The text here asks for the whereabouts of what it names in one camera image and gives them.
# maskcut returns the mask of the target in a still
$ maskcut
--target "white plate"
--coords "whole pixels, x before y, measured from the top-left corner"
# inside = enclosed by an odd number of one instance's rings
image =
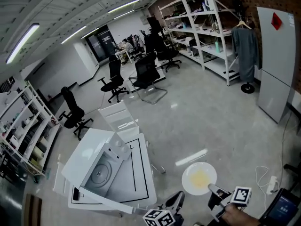
[[[192,195],[203,195],[208,193],[208,185],[215,184],[217,180],[216,171],[207,162],[196,162],[190,165],[182,175],[182,185],[186,192]]]

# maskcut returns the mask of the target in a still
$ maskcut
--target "mesh office chair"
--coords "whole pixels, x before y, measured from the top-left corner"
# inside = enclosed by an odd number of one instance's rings
[[[63,117],[67,118],[67,120],[65,121],[64,123],[64,126],[66,128],[73,128],[73,127],[77,127],[75,129],[75,131],[73,132],[75,135],[76,135],[76,132],[78,132],[78,135],[77,135],[77,138],[79,139],[79,141],[81,140],[80,138],[80,133],[81,131],[86,128],[86,129],[89,129],[90,127],[87,127],[86,124],[89,122],[89,121],[92,121],[93,120],[90,118],[86,121],[84,121],[82,118],[84,117],[85,115],[85,112],[83,109],[79,108],[79,106],[76,104],[76,101],[74,99],[74,96],[72,94],[72,92],[67,88],[67,87],[63,87],[62,90],[61,90],[61,93],[70,109],[70,112],[66,115],[64,111],[58,118],[59,121],[62,120]]]
[[[157,34],[153,35],[152,39],[153,39],[153,43],[154,43],[154,49],[157,52],[158,60],[165,60],[165,59],[168,60],[168,62],[166,64],[162,65],[162,67],[166,66],[165,72],[167,72],[171,66],[177,66],[178,68],[180,68],[180,66],[178,64],[176,64],[176,62],[182,63],[182,61],[181,60],[173,60],[173,58],[179,54],[179,51],[166,48],[166,46],[163,42],[163,38]]]
[[[110,80],[111,82],[106,83],[104,81],[104,77],[99,79],[98,81],[102,81],[104,83],[104,86],[100,89],[103,92],[112,92],[112,96],[110,99],[108,99],[108,102],[111,103],[111,99],[113,97],[117,97],[117,102],[119,101],[119,94],[121,93],[127,93],[129,94],[130,92],[125,90],[125,87],[119,88],[119,86],[122,86],[123,84],[123,78],[120,75],[120,68],[121,68],[121,60],[117,59],[115,55],[111,55],[109,57],[109,67],[110,67]]]
[[[156,104],[160,99],[162,99],[167,94],[166,89],[161,89],[154,85],[154,81],[160,78],[160,75],[156,69],[155,59],[156,59],[156,55],[154,52],[148,53],[145,57],[143,57],[142,59],[139,59],[135,63],[135,67],[137,70],[137,77],[129,77],[129,80],[130,80],[131,84],[133,85],[133,87],[135,88],[135,91],[137,92],[139,98],[142,101],[145,101],[152,105]],[[154,102],[143,99],[139,95],[139,93],[136,89],[136,87],[142,88],[142,89],[147,89],[151,84],[153,85],[154,89],[165,91],[165,93]]]

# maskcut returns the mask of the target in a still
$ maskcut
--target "gray jacket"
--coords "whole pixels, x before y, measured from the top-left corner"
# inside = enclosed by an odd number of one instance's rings
[[[255,68],[261,69],[257,37],[254,30],[247,28],[232,29],[232,47],[235,57],[238,55],[239,75],[242,81],[253,82]]]

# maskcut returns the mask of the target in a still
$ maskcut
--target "ceiling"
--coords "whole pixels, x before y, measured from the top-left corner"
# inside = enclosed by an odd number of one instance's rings
[[[108,14],[108,10],[132,0],[0,0],[0,82],[46,57],[82,26],[77,36],[107,24],[133,9],[147,8],[155,0],[139,2]],[[39,29],[11,64],[6,59],[32,23]]]

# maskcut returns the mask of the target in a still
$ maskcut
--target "desk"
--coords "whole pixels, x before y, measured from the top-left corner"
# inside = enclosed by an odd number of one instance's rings
[[[122,139],[127,142],[132,154],[127,161],[122,162],[106,197],[136,208],[153,205],[157,201],[157,196],[144,135],[141,133]],[[114,210],[81,193],[79,200],[75,201],[73,200],[73,191],[74,186],[71,185],[68,195],[69,208],[96,211]]]
[[[159,62],[158,58],[155,59],[155,65],[156,65],[156,69],[157,69],[157,71],[160,75],[160,78],[156,79],[154,81],[154,83],[165,79],[165,74],[164,74],[164,71],[162,70],[162,67],[161,67],[162,64]],[[136,69],[134,69],[132,71],[132,73],[129,75],[129,77],[136,77],[136,76],[137,76],[137,71],[136,71]],[[130,91],[135,92],[135,88],[133,87],[133,85],[132,85],[131,81],[129,80],[129,78],[126,78],[125,81],[127,83],[127,87],[130,89]]]
[[[133,63],[132,60],[131,60],[131,57],[130,57],[130,55],[128,54],[128,52],[127,52],[126,49],[124,49],[124,50],[122,50],[122,51],[116,52],[115,55],[121,60],[121,59],[122,59],[122,58],[121,58],[121,55],[124,54],[124,53],[127,54],[128,59],[130,60],[131,63]]]

